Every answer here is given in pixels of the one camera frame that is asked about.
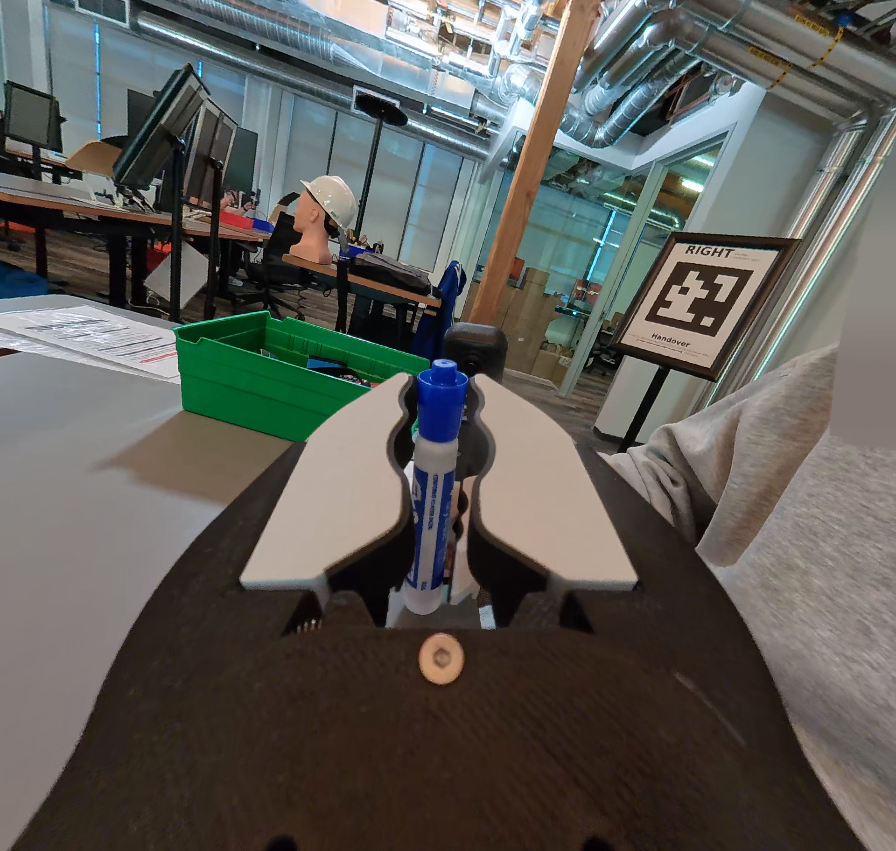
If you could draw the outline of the black floor lamp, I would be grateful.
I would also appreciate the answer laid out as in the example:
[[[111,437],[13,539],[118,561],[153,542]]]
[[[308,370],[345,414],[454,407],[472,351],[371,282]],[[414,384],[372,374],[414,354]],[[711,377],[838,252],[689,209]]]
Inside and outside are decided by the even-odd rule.
[[[367,163],[364,172],[364,183],[357,204],[357,216],[354,226],[355,240],[359,241],[362,234],[362,226],[365,216],[367,200],[369,198],[375,163],[379,151],[383,129],[386,125],[392,128],[404,128],[408,123],[408,115],[400,108],[399,102],[373,91],[355,88],[353,92],[353,110],[361,113],[374,121],[374,131],[371,146],[368,152]]]

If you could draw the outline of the person's right forearm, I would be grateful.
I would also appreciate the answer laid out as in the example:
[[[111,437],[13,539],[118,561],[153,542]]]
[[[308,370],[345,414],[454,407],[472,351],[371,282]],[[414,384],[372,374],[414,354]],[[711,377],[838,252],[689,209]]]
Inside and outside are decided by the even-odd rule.
[[[710,566],[733,566],[828,428],[839,345],[600,457]]]

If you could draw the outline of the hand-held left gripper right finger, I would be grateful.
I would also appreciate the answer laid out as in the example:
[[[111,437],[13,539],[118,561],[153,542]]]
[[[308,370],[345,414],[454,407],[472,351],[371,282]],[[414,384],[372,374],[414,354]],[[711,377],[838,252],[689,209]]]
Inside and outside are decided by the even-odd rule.
[[[638,575],[572,438],[487,375],[470,379],[484,442],[469,503],[468,563],[508,627],[530,594],[629,592]]]

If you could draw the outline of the person's grey sweatshirt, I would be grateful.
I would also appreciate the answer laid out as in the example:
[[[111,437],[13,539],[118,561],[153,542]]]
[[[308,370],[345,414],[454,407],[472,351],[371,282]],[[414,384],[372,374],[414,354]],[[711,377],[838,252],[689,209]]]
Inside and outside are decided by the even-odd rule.
[[[894,452],[824,432],[745,551],[714,563],[816,775],[895,848]]]

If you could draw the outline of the black bag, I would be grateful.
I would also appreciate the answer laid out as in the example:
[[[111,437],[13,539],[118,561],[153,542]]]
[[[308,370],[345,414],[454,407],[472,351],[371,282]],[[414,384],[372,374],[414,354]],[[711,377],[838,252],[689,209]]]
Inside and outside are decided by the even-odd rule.
[[[432,292],[426,271],[374,251],[364,251],[351,258],[350,273],[409,293],[430,295]]]

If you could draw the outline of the framed tag sign on stand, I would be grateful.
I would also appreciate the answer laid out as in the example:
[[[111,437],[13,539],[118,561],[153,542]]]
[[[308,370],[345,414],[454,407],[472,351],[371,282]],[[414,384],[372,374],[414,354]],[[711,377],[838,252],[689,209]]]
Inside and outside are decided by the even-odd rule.
[[[654,364],[618,452],[636,442],[666,377],[720,380],[801,240],[673,232],[625,312],[611,347]]]

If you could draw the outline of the silver ventilation duct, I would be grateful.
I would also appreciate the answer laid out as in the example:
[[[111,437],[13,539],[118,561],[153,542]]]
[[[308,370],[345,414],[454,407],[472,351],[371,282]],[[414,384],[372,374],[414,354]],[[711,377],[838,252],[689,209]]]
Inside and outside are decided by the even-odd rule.
[[[508,105],[437,50],[401,44],[373,0],[140,0],[422,103],[504,122]]]

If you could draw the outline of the blue whiteboard marker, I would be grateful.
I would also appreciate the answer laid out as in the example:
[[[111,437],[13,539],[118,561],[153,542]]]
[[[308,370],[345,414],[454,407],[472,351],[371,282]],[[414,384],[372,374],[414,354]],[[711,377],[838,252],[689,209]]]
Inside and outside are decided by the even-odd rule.
[[[410,480],[414,560],[401,586],[406,608],[432,614],[442,601],[445,559],[468,378],[448,359],[420,373],[418,437]]]

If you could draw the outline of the white hard hat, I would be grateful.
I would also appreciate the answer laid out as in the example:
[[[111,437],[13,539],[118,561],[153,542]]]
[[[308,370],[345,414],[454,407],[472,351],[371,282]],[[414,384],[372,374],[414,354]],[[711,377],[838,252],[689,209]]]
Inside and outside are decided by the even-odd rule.
[[[357,200],[341,177],[322,175],[301,183],[340,229],[346,231],[353,227],[358,212]]]

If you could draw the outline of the blue jacket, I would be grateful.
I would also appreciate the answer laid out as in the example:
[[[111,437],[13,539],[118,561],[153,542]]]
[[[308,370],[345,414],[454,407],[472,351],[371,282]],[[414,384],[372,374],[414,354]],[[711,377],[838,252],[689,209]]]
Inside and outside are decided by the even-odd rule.
[[[437,285],[434,296],[440,301],[435,310],[427,309],[420,317],[411,342],[410,352],[432,362],[442,357],[444,337],[454,324],[458,295],[466,285],[466,273],[457,260],[451,261]]]

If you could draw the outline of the stack of cardboard boxes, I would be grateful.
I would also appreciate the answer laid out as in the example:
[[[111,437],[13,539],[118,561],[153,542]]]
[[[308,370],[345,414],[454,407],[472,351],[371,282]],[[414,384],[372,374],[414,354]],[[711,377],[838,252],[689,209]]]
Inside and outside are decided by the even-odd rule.
[[[502,324],[507,339],[507,369],[532,372],[557,305],[555,295],[546,291],[548,278],[548,272],[527,267],[520,287],[513,293]]]

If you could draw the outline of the printed paper sheet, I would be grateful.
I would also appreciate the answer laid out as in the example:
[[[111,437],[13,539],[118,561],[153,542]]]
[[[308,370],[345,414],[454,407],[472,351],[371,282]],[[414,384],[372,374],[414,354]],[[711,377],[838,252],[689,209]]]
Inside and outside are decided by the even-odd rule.
[[[169,328],[117,316],[91,306],[23,309],[1,315],[2,340],[17,337],[39,352],[179,383],[175,334]]]

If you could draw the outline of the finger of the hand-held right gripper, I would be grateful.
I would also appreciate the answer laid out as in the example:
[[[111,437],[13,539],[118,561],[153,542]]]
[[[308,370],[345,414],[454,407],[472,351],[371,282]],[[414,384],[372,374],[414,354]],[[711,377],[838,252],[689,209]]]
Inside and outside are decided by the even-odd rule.
[[[446,574],[449,605],[459,605],[467,598],[477,598],[480,587],[468,560],[473,484],[456,484],[453,497],[455,518],[449,542]]]

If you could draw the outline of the wooden office table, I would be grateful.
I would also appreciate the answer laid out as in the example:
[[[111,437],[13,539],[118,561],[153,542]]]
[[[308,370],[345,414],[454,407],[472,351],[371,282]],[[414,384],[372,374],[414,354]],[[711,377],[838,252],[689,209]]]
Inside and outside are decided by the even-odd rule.
[[[3,204],[10,205],[19,210],[22,210],[25,207],[30,207],[61,214],[73,213],[79,217],[111,218],[154,226],[171,227],[173,219],[172,215],[168,214],[147,214],[144,212],[141,213],[127,210],[122,207],[91,204],[90,202],[77,198],[53,197],[45,194],[30,193],[23,190],[8,189],[5,187],[1,189],[1,201]],[[219,224],[218,231],[220,235],[226,239],[248,240],[250,242],[261,242],[267,240],[271,235],[269,232],[226,223]]]

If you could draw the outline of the mannequin head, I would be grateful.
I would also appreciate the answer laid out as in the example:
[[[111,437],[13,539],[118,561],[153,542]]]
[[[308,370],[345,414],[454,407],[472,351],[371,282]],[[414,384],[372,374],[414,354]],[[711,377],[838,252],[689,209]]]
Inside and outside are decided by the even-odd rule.
[[[290,246],[288,255],[308,263],[330,266],[330,217],[308,189],[298,199],[293,216],[294,230],[301,237]]]

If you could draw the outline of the wooden support post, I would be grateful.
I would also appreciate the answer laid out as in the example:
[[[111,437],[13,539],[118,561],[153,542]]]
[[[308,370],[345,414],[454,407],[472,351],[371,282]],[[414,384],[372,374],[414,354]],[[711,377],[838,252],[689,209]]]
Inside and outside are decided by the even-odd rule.
[[[569,0],[479,283],[470,321],[493,325],[601,0]]]

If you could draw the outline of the green plastic bin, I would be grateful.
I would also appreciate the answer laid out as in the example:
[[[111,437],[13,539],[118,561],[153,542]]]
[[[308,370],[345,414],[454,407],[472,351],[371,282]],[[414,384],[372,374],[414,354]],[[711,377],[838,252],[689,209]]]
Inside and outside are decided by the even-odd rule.
[[[304,442],[331,415],[399,373],[430,362],[262,310],[174,328],[185,411],[283,440]],[[306,368],[308,357],[342,362],[362,380]]]

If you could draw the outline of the black monitor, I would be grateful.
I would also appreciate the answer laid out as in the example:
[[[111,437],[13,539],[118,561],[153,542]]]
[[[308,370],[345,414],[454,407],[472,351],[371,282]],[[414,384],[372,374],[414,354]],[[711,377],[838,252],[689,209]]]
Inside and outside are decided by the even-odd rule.
[[[208,99],[209,93],[190,63],[174,71],[118,156],[113,167],[116,185],[147,189]]]
[[[220,200],[214,190],[215,163],[225,173],[237,138],[237,123],[212,101],[203,103],[196,119],[185,165],[183,197],[193,207],[211,209]]]
[[[63,118],[55,96],[7,80],[3,121],[7,139],[59,154],[63,151]]]

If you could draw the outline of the black office chair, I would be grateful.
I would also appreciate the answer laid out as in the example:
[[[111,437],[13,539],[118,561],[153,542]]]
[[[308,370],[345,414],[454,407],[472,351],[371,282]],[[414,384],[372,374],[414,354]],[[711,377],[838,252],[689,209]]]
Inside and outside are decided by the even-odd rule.
[[[245,265],[251,288],[242,298],[244,303],[262,304],[275,319],[284,318],[283,308],[293,312],[297,319],[305,319],[301,304],[311,274],[284,261],[291,247],[301,239],[301,232],[294,227],[294,217],[285,211],[279,213],[274,231],[263,246],[261,260]]]

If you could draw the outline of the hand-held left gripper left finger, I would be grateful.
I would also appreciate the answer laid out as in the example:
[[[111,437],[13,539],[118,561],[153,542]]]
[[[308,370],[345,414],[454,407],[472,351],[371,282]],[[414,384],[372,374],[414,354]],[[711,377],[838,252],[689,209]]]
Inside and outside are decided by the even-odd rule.
[[[399,453],[416,390],[398,373],[309,436],[240,575],[243,589],[308,591],[322,609],[351,591],[386,625],[390,593],[414,555]]]

